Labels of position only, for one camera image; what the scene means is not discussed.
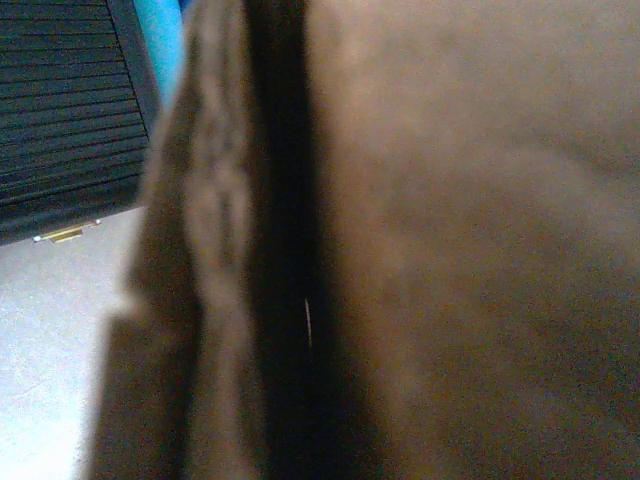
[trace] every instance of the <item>white floor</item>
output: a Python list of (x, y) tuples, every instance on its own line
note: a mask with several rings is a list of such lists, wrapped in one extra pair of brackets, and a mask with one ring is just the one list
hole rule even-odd
[(105, 317), (140, 213), (60, 244), (0, 247), (0, 480), (78, 478)]

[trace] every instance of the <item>brown fabric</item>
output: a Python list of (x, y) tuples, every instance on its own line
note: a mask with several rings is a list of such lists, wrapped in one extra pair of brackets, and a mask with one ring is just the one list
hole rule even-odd
[(640, 2), (310, 0), (299, 190), (247, 4), (192, 12), (88, 477), (640, 477)]

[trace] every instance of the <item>gold latch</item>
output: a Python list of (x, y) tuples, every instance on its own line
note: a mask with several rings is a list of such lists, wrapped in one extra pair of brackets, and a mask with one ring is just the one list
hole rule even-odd
[(38, 235), (33, 237), (33, 241), (38, 243), (44, 240), (51, 240), (53, 243), (66, 242), (67, 240), (73, 240), (82, 236), (82, 229), (89, 227), (97, 227), (102, 223), (102, 220), (94, 220), (93, 222), (86, 222), (73, 227), (63, 228), (62, 230), (56, 230), (55, 232), (47, 233), (46, 235)]

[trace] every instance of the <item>black slatted panel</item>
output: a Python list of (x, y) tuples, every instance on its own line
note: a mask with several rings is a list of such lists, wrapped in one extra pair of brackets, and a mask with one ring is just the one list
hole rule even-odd
[(0, 0), (0, 244), (131, 205), (158, 101), (134, 12)]

